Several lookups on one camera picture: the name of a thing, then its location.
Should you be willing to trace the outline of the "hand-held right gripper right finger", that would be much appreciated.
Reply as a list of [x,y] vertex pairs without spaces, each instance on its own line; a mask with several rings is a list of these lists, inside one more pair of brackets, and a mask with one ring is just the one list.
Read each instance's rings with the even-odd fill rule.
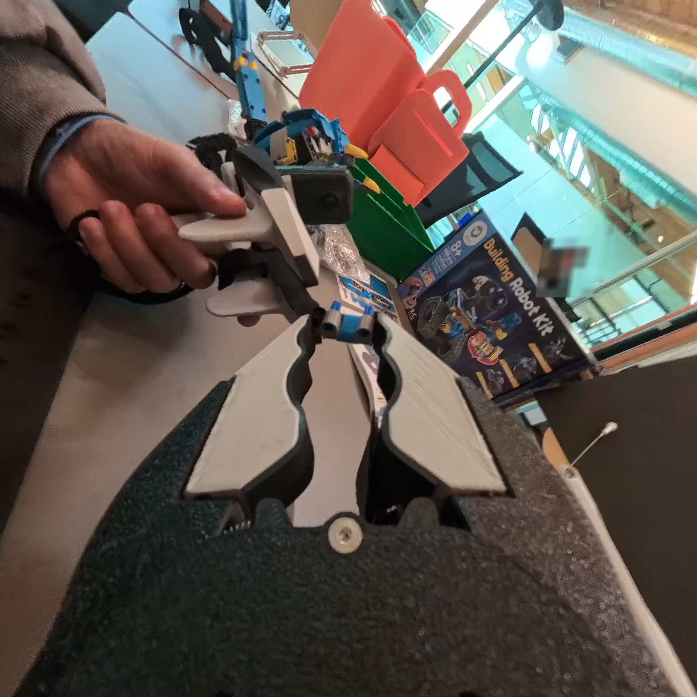
[[438,516],[453,516],[462,499],[508,497],[466,381],[385,314],[374,329],[387,400],[374,434],[375,515],[402,516],[425,498]]

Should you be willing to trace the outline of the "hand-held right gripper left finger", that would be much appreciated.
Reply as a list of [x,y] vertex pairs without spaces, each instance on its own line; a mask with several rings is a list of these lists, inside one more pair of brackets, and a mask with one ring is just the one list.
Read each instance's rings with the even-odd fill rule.
[[302,316],[235,373],[185,498],[232,500],[250,514],[266,498],[293,506],[314,472],[302,403],[312,385],[316,345],[312,318]]

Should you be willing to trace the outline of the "grey desk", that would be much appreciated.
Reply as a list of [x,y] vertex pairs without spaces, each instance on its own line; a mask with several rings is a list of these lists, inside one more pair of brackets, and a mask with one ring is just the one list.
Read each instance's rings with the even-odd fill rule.
[[205,306],[213,290],[144,307],[96,296],[1,535],[1,695],[46,640],[100,518],[135,467],[220,381],[289,323],[250,328]]

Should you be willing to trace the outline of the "instruction booklet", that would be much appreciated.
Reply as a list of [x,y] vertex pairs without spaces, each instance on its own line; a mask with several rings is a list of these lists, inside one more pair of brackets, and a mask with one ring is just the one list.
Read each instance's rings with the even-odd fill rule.
[[395,327],[410,341],[415,342],[413,331],[383,312],[375,312],[374,330],[371,344],[347,344],[355,368],[362,380],[364,391],[370,407],[370,420],[373,429],[380,429],[384,414],[396,409],[402,396],[403,370],[396,363],[396,358],[387,356],[384,371],[380,372],[380,357],[383,348],[388,348],[390,337],[399,333]]

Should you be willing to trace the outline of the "person's left hand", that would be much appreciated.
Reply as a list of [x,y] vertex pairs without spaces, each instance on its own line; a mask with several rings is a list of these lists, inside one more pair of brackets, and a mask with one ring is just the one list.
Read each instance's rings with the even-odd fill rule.
[[98,119],[55,155],[42,191],[63,229],[79,214],[82,244],[102,276],[126,294],[206,289],[212,262],[179,238],[179,213],[242,217],[244,201],[184,146]]

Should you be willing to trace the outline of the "person's left forearm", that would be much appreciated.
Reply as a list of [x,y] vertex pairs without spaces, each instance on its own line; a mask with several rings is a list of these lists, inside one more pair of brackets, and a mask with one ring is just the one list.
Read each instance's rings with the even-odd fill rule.
[[55,128],[106,106],[97,67],[53,1],[1,2],[1,189],[28,197]]

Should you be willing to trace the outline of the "blue tracked toy robot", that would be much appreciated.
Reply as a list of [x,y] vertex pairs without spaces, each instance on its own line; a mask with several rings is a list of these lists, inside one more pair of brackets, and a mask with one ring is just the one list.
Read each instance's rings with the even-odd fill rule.
[[274,170],[272,185],[285,176],[290,179],[301,216],[310,222],[346,222],[353,211],[353,194],[358,185],[351,168],[357,159],[369,160],[368,152],[352,144],[338,119],[329,120],[315,109],[285,111],[253,139],[238,133],[219,132],[194,136],[186,147],[207,170],[223,179],[224,165],[230,164],[231,187],[243,196],[249,210],[256,204],[259,176],[256,164],[243,164],[238,155],[248,146],[261,156],[261,166]]

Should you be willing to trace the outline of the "dark blue toy set box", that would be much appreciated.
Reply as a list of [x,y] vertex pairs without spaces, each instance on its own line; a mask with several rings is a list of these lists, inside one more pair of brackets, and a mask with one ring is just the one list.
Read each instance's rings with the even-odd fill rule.
[[488,216],[474,215],[398,286],[415,337],[502,407],[597,369],[558,304]]

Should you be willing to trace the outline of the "black mesh chair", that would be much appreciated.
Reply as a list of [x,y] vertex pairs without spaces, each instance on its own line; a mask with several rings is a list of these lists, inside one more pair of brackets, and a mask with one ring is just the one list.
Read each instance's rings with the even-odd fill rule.
[[423,198],[415,211],[429,228],[522,175],[486,140],[482,133],[464,134],[468,155]]

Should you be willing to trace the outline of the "dark perforated panel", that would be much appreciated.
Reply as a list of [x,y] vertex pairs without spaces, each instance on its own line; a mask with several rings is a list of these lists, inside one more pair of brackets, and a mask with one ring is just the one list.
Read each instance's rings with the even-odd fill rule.
[[51,214],[1,192],[1,531],[98,278]]

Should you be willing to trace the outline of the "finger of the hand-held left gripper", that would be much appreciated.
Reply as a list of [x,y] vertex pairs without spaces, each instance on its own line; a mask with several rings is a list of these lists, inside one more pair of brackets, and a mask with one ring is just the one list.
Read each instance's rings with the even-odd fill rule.
[[293,197],[284,187],[264,189],[260,197],[271,214],[281,248],[293,262],[298,276],[306,287],[317,286],[320,277],[318,250]]
[[316,307],[306,285],[278,249],[266,250],[266,279],[279,297],[280,314],[288,321],[308,315]]

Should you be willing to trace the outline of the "green storage bin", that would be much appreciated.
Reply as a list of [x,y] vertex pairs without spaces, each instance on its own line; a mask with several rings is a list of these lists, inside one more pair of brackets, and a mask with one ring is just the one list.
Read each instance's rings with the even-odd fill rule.
[[365,159],[351,168],[356,183],[348,230],[360,255],[398,281],[426,262],[435,247],[412,205]]

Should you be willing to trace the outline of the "blue sticker sheet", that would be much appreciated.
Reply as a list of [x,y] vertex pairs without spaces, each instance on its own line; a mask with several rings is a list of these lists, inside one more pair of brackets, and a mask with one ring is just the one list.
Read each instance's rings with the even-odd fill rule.
[[395,303],[390,289],[383,279],[369,273],[368,281],[364,282],[351,277],[336,275],[337,286],[342,304],[362,313],[372,306],[375,312],[383,312],[393,319],[398,319]]

